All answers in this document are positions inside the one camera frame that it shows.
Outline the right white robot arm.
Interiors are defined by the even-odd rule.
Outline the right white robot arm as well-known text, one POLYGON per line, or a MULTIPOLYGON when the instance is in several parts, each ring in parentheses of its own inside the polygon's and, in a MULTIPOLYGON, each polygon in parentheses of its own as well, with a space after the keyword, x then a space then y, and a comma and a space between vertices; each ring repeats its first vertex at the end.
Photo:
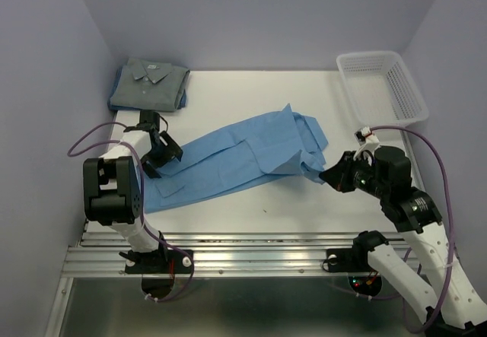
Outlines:
POLYGON ((342 193, 361 190, 380 207, 422 266, 422 278, 376 230, 361 232, 348 249, 326 253, 328 272, 376 271, 396 289, 422 322, 427 336, 484 336, 486 304, 451 250, 453 241, 432 198, 412 185, 411 162, 399 148, 345 152, 320 178, 342 193))

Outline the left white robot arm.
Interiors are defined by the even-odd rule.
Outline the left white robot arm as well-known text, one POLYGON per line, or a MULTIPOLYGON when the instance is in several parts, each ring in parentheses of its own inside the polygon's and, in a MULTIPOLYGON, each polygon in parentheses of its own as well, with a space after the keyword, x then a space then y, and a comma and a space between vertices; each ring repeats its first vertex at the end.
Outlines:
POLYGON ((145 220, 144 186, 146 176, 158 179, 158 169, 173 160, 180 161, 182 148, 161 124, 167 120, 153 110, 143 110, 139 122, 125 126, 121 141, 99 157, 83 163, 84 213, 89 221, 109 227, 130 245, 124 255, 143 263, 154 272, 169 264, 164 237, 145 220))

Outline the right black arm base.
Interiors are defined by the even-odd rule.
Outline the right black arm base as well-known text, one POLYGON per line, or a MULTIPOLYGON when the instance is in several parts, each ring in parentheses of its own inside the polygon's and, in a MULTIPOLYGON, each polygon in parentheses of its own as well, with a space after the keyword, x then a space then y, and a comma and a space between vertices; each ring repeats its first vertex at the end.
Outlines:
POLYGON ((366 253, 354 251, 352 248, 328 249, 321 267, 323 271, 329 273, 372 272, 374 269, 368 264, 366 255, 366 253))

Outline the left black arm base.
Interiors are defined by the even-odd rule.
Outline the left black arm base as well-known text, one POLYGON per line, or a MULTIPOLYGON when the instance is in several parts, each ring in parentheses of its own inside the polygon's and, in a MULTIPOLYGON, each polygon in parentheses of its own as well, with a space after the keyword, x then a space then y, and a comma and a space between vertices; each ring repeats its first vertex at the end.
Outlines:
POLYGON ((186 254, 176 250, 163 252, 155 250, 151 253, 136 253, 132 250, 119 252, 124 258, 125 273, 129 275, 189 275, 192 264, 186 258, 193 257, 192 250, 184 250, 186 254))

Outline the light blue long sleeve shirt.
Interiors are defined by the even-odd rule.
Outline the light blue long sleeve shirt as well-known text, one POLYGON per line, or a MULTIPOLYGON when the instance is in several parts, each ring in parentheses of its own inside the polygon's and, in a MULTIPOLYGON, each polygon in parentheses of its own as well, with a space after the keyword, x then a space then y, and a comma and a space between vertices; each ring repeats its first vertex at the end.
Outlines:
POLYGON ((179 208, 287 176, 319 183, 328 140, 291 106, 222 127, 183 146, 183 156, 145 178, 147 213, 179 208))

